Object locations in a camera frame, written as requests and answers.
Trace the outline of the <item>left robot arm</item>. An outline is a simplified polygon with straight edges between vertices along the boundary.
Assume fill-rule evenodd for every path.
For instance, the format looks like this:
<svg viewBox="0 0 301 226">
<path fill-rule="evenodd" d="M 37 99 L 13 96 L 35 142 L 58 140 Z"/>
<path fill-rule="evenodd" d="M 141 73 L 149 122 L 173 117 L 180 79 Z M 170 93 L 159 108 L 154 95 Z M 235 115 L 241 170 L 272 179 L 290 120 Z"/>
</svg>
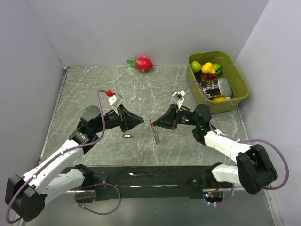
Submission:
<svg viewBox="0 0 301 226">
<path fill-rule="evenodd" d="M 25 222 L 35 219 L 54 198 L 80 187 L 88 189 L 93 183 L 93 173 L 79 165 L 67 174 L 61 172 L 72 162 L 84 156 L 102 138 L 106 130 L 120 127 L 126 132 L 142 124 L 143 118 L 128 111 L 122 104 L 103 113 L 99 106 L 87 107 L 77 128 L 65 143 L 50 157 L 22 176 L 12 175 L 7 181 L 5 203 L 8 205 L 6 221 L 13 210 Z"/>
</svg>

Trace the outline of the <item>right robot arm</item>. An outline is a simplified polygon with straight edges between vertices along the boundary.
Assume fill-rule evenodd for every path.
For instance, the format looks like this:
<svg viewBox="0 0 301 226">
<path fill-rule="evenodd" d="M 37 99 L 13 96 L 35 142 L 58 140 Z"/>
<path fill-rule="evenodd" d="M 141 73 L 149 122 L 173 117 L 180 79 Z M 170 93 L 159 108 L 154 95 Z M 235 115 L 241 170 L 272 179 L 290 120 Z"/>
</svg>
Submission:
<svg viewBox="0 0 301 226">
<path fill-rule="evenodd" d="M 179 124 L 194 126 L 195 140 L 212 148 L 234 161 L 235 165 L 219 164 L 206 175 L 206 184 L 217 187 L 221 182 L 240 184 L 248 193 L 256 194 L 277 178 L 277 172 L 262 145 L 243 144 L 226 137 L 210 123 L 212 116 L 209 106 L 198 104 L 194 111 L 171 104 L 168 111 L 152 124 L 175 130 Z"/>
</svg>

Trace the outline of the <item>red and silver key organizer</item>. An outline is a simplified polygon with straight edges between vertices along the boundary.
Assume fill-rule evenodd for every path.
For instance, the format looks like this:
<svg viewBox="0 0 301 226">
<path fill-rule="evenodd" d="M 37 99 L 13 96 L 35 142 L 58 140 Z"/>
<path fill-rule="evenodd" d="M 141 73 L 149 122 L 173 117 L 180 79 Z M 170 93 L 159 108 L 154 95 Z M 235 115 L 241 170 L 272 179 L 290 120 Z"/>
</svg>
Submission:
<svg viewBox="0 0 301 226">
<path fill-rule="evenodd" d="M 150 130 L 152 131 L 154 139 L 155 139 L 155 143 L 156 143 L 156 145 L 159 145 L 160 139 L 159 139 L 158 133 L 156 132 L 155 127 L 151 120 L 149 120 L 149 123 L 150 123 Z"/>
</svg>

